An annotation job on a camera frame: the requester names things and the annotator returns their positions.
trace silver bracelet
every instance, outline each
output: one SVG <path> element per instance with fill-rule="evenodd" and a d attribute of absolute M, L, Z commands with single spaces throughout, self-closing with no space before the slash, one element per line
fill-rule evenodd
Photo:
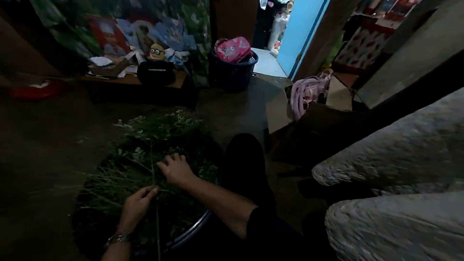
<path fill-rule="evenodd" d="M 118 243 L 118 242 L 130 242 L 130 233 L 129 234 L 115 234 L 111 236 L 105 244 L 107 248 L 110 244 Z"/>

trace blue plastic basket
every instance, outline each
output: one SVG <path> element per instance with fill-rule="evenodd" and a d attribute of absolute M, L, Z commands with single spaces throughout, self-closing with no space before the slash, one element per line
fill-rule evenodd
<path fill-rule="evenodd" d="M 213 57 L 212 78 L 217 85 L 228 92 L 243 91 L 248 88 L 253 76 L 253 69 L 258 62 L 258 55 L 253 55 L 246 62 L 229 63 L 222 61 L 216 55 L 214 49 L 211 50 Z"/>

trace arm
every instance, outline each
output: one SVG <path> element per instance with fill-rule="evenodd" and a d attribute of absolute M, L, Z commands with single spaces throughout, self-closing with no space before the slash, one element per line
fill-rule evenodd
<path fill-rule="evenodd" d="M 193 174 L 185 156 L 175 153 L 157 163 L 168 183 L 184 189 L 203 202 L 238 237 L 246 238 L 250 214 L 258 206 L 251 200 L 229 190 L 202 180 Z"/>
<path fill-rule="evenodd" d="M 145 216 L 151 199 L 158 194 L 158 190 L 158 187 L 145 187 L 127 198 L 116 235 L 134 232 L 139 221 Z M 128 241 L 110 244 L 102 261 L 129 261 L 130 251 L 131 244 Z"/>

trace floor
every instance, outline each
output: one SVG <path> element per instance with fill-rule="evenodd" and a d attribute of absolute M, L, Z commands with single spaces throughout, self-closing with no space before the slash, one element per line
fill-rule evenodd
<path fill-rule="evenodd" d="M 258 55 L 258 62 L 255 64 L 253 72 L 261 73 L 269 76 L 287 77 L 283 69 L 280 67 L 277 58 L 275 58 L 269 51 L 252 48 Z"/>
<path fill-rule="evenodd" d="M 200 92 L 196 111 L 214 138 L 227 146 L 248 132 L 264 144 L 265 103 L 291 82 L 257 74 L 248 90 L 225 94 Z M 112 124 L 149 113 L 165 114 L 183 107 L 147 104 L 92 103 L 82 86 L 37 103 L 0 95 L 0 259 L 85 260 L 71 236 L 70 215 L 80 185 L 80 172 L 92 170 L 117 141 Z M 301 178 L 280 178 L 294 168 L 267 162 L 267 175 L 277 201 L 277 214 L 302 231 L 301 220 L 324 202 L 306 199 L 297 190 Z"/>

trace pink backpack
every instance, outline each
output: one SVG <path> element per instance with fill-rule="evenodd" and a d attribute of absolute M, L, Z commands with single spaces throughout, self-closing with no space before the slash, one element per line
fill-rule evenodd
<path fill-rule="evenodd" d="M 324 96 L 327 96 L 333 72 L 332 69 L 325 69 L 319 76 L 307 77 L 293 84 L 290 107 L 295 120 L 299 120 L 303 116 L 306 108 L 308 108 L 308 104 L 317 101 L 319 94 L 324 93 Z"/>
<path fill-rule="evenodd" d="M 250 43 L 242 36 L 232 40 L 219 39 L 214 45 L 216 55 L 222 61 L 238 63 L 251 55 Z"/>

